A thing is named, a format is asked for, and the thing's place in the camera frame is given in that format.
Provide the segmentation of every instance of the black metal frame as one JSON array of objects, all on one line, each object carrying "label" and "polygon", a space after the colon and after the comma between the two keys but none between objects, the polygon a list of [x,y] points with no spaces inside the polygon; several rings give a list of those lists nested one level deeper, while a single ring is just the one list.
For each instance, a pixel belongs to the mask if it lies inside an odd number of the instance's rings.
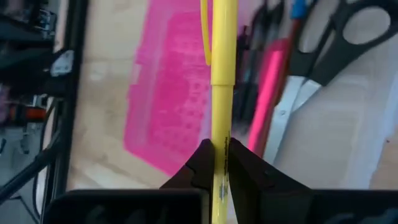
[{"label": "black metal frame", "polygon": [[54,111],[53,133],[60,128],[61,135],[57,145],[61,149],[56,160],[49,164],[47,169],[42,211],[53,199],[64,194],[67,189],[73,123],[75,120],[80,67],[83,61],[87,7],[88,0],[69,0],[63,47],[73,49],[75,51],[75,59],[72,72],[69,74],[72,78],[68,80],[68,93],[62,102],[58,102],[58,106],[56,106]]}]

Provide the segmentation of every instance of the scissors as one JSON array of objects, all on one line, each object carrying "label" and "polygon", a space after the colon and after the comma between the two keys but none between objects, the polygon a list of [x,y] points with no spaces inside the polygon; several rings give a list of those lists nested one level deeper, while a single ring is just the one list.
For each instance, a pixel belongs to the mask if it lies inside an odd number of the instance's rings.
[{"label": "scissors", "polygon": [[[290,59],[290,75],[287,78],[282,98],[272,115],[269,137],[263,155],[263,159],[270,164],[274,163],[290,115],[303,106],[322,87],[327,86],[352,61],[398,32],[397,1],[359,0],[347,3],[346,0],[339,0],[336,11],[332,13],[315,50],[304,53],[299,50],[300,36],[316,3],[313,1],[309,6],[308,13],[303,18],[302,25],[294,39]],[[345,25],[354,14],[368,7],[379,7],[388,13],[391,18],[388,30],[367,43],[349,43],[343,37]],[[325,48],[333,31],[335,31],[335,38],[321,57],[321,51]]]}]

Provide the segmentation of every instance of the metal rod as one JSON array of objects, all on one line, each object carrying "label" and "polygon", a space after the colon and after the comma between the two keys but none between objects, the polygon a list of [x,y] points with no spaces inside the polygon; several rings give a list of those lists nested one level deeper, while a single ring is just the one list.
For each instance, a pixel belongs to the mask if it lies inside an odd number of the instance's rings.
[{"label": "metal rod", "polygon": [[8,183],[0,188],[0,206],[13,196],[19,189],[25,186],[30,179],[35,177],[44,167],[56,160],[58,154],[61,152],[61,147],[55,145],[58,142],[59,131],[54,134],[48,149],[40,152],[35,158],[35,161],[29,164],[25,169],[20,171]]}]

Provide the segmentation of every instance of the pink highlighter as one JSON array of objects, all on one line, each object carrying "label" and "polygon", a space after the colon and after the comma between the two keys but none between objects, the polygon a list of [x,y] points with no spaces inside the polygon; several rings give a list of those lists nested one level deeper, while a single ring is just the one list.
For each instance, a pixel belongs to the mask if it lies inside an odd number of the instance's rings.
[{"label": "pink highlighter", "polygon": [[282,77],[281,70],[286,53],[287,39],[275,41],[268,49],[264,56],[262,68],[260,71],[259,96],[256,104],[253,122],[249,132],[248,149],[262,157],[263,149],[256,149],[263,136],[268,131],[264,128],[267,125],[268,118],[274,112],[275,99],[279,92],[279,84]]}]

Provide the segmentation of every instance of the black plastic part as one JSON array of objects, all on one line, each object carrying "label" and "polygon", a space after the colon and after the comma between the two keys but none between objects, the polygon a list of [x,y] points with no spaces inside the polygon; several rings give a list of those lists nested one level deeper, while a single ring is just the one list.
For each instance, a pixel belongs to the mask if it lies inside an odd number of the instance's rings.
[{"label": "black plastic part", "polygon": [[[211,223],[214,153],[211,141],[203,140],[160,190],[69,192],[46,209],[44,224]],[[228,159],[238,223],[398,223],[398,191],[312,190],[235,139],[231,139]],[[183,220],[173,219],[176,208]],[[169,219],[161,220],[159,214]]]},{"label": "black plastic part", "polygon": [[305,223],[311,190],[231,139],[229,184],[238,223]]},{"label": "black plastic part", "polygon": [[[314,1],[309,10],[310,13],[315,4],[316,3]],[[343,37],[344,28],[354,14],[367,7],[380,7],[385,10],[391,18],[391,24],[388,30],[378,38],[365,44],[351,44]],[[352,61],[356,60],[371,48],[383,43],[397,34],[398,2],[396,0],[360,0],[354,3],[347,3],[346,0],[340,0],[337,10],[331,16],[319,44],[313,52],[304,53],[299,50],[299,37],[301,36],[304,27],[305,22],[298,31],[298,38],[294,41],[295,47],[293,48],[292,59],[290,60],[290,71],[292,75],[308,76],[309,79],[321,84],[322,86],[326,86]],[[335,31],[333,42],[324,56],[315,65],[333,30]]]},{"label": "black plastic part", "polygon": [[49,206],[43,224],[203,224],[206,200],[197,189],[74,190]]},{"label": "black plastic part", "polygon": [[248,35],[246,34],[247,28],[248,28],[247,26],[243,27],[242,33],[238,36],[238,39],[236,41],[235,86],[242,79],[241,72],[242,72],[242,66],[243,66],[243,57],[244,57],[244,52],[247,48],[247,41],[248,41]]}]

